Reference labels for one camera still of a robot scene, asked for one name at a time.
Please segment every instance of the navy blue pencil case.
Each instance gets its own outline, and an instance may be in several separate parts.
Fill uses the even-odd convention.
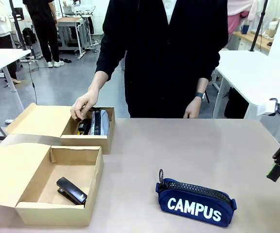
[[[163,177],[159,171],[156,184],[158,202],[162,211],[192,218],[220,227],[227,227],[237,209],[235,199],[214,189],[181,183]]]

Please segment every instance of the black watch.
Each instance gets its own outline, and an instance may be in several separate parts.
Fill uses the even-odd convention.
[[[195,94],[195,97],[196,97],[196,96],[198,96],[198,97],[200,97],[200,98],[203,98],[204,93],[197,92],[197,93]]]

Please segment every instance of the open cardboard box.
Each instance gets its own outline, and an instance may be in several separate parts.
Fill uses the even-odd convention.
[[[40,106],[30,104],[7,128],[9,134],[29,134],[60,138],[64,146],[101,146],[103,154],[110,153],[115,114],[114,108],[107,111],[110,129],[106,135],[77,135],[79,122],[72,119],[69,106]]]
[[[27,225],[88,226],[102,170],[100,147],[0,146],[0,205],[14,207]],[[57,192],[61,177],[87,194],[85,205]]]

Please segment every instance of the hand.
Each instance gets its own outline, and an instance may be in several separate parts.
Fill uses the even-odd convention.
[[[54,19],[53,19],[53,21],[54,21],[54,24],[56,25],[56,27],[58,27],[58,21],[57,21],[57,18],[54,18]]]
[[[183,118],[195,119],[198,118],[199,108],[202,103],[201,97],[195,97],[185,110]]]
[[[87,116],[89,109],[97,103],[99,91],[96,89],[90,89],[84,95],[76,100],[74,105],[71,107],[71,116],[74,120],[84,120]]]

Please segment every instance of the blue cup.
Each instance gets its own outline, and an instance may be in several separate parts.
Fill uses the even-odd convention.
[[[249,25],[243,25],[241,27],[241,34],[247,34]]]

